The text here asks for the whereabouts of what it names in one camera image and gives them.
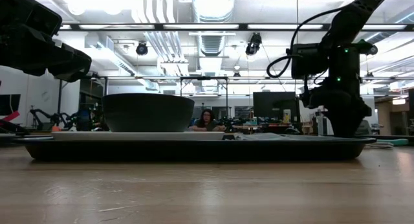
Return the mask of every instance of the computer monitor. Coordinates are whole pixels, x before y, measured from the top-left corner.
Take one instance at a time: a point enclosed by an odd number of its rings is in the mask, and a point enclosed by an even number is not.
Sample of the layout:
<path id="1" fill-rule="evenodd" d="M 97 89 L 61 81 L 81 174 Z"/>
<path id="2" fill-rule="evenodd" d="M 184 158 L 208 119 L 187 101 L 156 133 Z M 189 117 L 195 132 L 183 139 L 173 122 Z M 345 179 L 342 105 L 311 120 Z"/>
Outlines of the computer monitor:
<path id="1" fill-rule="evenodd" d="M 0 95 L 0 117 L 7 117 L 18 111 L 19 104 L 20 95 Z"/>
<path id="2" fill-rule="evenodd" d="M 256 117 L 283 120 L 290 113 L 289 122 L 299 121 L 299 106 L 295 92 L 254 92 L 253 108 Z"/>

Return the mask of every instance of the dark hair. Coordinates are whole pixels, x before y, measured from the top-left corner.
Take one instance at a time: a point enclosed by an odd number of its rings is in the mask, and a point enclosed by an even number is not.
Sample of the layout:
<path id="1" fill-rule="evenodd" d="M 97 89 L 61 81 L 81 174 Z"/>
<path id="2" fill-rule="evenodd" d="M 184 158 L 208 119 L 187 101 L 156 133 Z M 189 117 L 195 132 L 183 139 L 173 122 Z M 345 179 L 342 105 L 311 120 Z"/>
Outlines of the dark hair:
<path id="1" fill-rule="evenodd" d="M 206 127 L 206 123 L 204 123 L 204 118 L 203 118 L 203 116 L 206 112 L 208 112 L 210 114 L 210 122 L 213 122 L 213 120 L 215 119 L 214 112 L 211 109 L 204 109 L 201 112 L 201 116 L 200 116 L 200 120 L 199 120 L 199 126 L 198 126 L 199 128 Z"/>

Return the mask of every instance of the woman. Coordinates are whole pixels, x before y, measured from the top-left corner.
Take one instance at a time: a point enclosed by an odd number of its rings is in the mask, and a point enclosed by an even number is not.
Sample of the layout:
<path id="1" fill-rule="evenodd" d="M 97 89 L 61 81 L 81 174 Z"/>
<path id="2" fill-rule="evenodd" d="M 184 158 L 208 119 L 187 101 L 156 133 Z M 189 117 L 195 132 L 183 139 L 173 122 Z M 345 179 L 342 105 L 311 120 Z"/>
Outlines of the woman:
<path id="1" fill-rule="evenodd" d="M 205 109 L 201 113 L 201 117 L 196 121 L 195 125 L 191 127 L 193 131 L 224 131 L 224 126 L 218 126 L 214 121 L 214 113 L 210 109 Z"/>

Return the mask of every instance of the black bowl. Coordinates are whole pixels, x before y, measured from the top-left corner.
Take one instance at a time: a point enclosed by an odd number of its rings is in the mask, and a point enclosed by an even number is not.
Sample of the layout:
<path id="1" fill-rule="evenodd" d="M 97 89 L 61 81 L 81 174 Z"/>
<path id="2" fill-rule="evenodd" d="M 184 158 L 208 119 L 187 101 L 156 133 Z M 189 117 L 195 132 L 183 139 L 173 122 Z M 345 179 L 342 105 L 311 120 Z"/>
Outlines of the black bowl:
<path id="1" fill-rule="evenodd" d="M 182 132 L 193 115 L 194 101 L 160 94 L 116 94 L 102 98 L 103 113 L 113 132 Z"/>

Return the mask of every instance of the wood grain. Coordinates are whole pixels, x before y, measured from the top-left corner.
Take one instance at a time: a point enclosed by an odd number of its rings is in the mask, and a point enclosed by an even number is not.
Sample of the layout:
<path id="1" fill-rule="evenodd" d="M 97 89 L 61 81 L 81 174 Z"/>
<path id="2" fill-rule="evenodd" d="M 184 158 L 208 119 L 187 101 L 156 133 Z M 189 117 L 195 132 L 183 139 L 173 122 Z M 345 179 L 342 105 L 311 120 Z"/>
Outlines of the wood grain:
<path id="1" fill-rule="evenodd" d="M 414 148 L 348 162 L 85 164 L 0 149 L 0 223 L 414 223 Z"/>

